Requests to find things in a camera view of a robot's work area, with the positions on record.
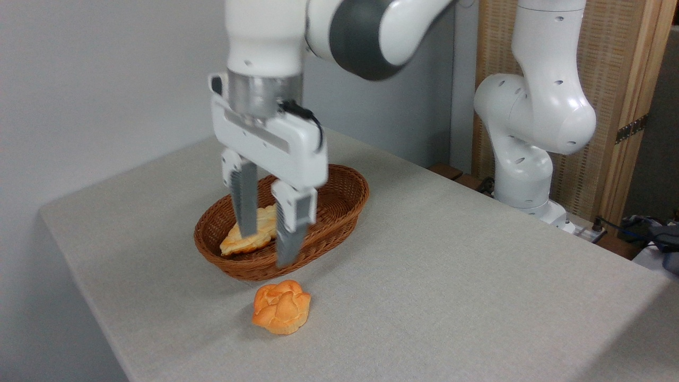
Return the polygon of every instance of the bread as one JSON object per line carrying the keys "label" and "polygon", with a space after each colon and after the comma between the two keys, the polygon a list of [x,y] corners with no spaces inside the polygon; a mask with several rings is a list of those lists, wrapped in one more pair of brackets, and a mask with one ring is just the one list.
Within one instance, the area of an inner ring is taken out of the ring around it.
{"label": "bread", "polygon": [[257,209],[257,234],[243,239],[240,236],[238,223],[231,228],[229,234],[219,245],[224,256],[247,254],[265,247],[276,238],[276,206]]}
{"label": "bread", "polygon": [[253,324],[274,334],[292,334],[309,316],[311,295],[294,280],[261,287],[255,295]]}

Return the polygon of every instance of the black cable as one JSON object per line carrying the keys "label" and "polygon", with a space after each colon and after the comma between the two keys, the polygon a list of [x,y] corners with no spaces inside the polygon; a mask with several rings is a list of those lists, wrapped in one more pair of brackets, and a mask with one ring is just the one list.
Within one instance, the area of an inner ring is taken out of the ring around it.
{"label": "black cable", "polygon": [[639,235],[639,234],[636,234],[636,233],[634,233],[634,232],[628,231],[628,230],[626,230],[626,229],[624,229],[624,228],[618,226],[617,224],[613,224],[613,223],[609,222],[608,220],[602,218],[601,216],[597,216],[597,217],[596,217],[596,219],[595,219],[595,224],[596,224],[596,220],[599,220],[599,221],[601,221],[601,222],[604,222],[604,223],[606,223],[607,225],[609,225],[609,226],[611,226],[611,227],[617,229],[618,231],[620,231],[620,232],[622,232],[622,233],[625,233],[625,234],[627,234],[627,235],[629,235],[629,236],[637,237],[637,238],[639,238],[639,239],[641,239],[641,240],[643,240],[643,241],[646,241],[646,242],[652,241],[653,243],[666,245],[666,246],[672,247],[672,248],[676,248],[676,247],[677,247],[677,245],[676,245],[675,243],[670,243],[670,242],[667,242],[667,241],[658,240],[657,237],[658,237],[658,236],[661,236],[661,235],[670,236],[670,237],[679,237],[679,235],[673,235],[673,234],[668,234],[668,233],[661,233],[661,234],[657,234],[657,235],[654,235],[654,236],[643,236],[643,235]]}
{"label": "black cable", "polygon": [[316,152],[319,152],[320,149],[323,148],[323,140],[325,139],[325,137],[323,135],[323,127],[320,125],[320,122],[318,121],[318,118],[316,118],[316,116],[314,115],[314,112],[298,105],[294,99],[281,101],[278,103],[278,106],[283,111],[287,111],[288,113],[294,114],[304,120],[311,120],[316,124],[316,126],[318,127],[318,133],[320,135],[320,139],[318,140],[318,148],[316,149]]}

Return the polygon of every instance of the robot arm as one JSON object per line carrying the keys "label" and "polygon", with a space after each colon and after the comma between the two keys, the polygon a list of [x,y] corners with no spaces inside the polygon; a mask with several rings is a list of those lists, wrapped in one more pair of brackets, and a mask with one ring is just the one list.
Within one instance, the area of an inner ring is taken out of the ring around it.
{"label": "robot arm", "polygon": [[491,75],[474,98],[493,146],[495,199],[566,230],[564,208],[549,200],[547,151],[572,154],[594,134],[576,65],[584,8],[585,0],[519,0],[512,52],[525,77]]}
{"label": "robot arm", "polygon": [[212,76],[215,135],[241,233],[257,232],[257,167],[279,179],[278,266],[316,221],[327,144],[301,103],[306,48],[368,80],[394,75],[452,0],[225,0],[227,72]]}
{"label": "robot arm", "polygon": [[366,80],[401,70],[452,0],[310,0],[306,39],[315,55]]}

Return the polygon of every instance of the brown wicker basket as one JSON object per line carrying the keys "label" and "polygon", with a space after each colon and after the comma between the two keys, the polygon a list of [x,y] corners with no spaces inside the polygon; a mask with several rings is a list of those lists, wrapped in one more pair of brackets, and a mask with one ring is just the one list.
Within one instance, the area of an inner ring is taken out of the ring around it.
{"label": "brown wicker basket", "polygon": [[[272,175],[259,181],[259,207],[276,203],[271,195],[274,181]],[[275,240],[249,254],[222,257],[219,244],[236,223],[231,195],[205,211],[196,224],[194,241],[209,262],[231,277],[250,281],[273,279],[307,265],[344,241],[356,227],[368,196],[368,183],[358,171],[330,164],[328,182],[318,190],[316,223],[309,227],[296,261],[284,268],[276,267]]]}

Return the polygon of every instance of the white wall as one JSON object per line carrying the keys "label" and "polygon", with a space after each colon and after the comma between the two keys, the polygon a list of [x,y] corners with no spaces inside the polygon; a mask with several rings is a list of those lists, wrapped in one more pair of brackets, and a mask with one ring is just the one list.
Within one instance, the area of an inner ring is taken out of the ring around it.
{"label": "white wall", "polygon": [[[224,68],[222,9],[0,2],[0,380],[124,380],[37,209],[211,135],[206,76]],[[387,82],[310,60],[306,105],[408,160],[447,162],[448,13]]]}

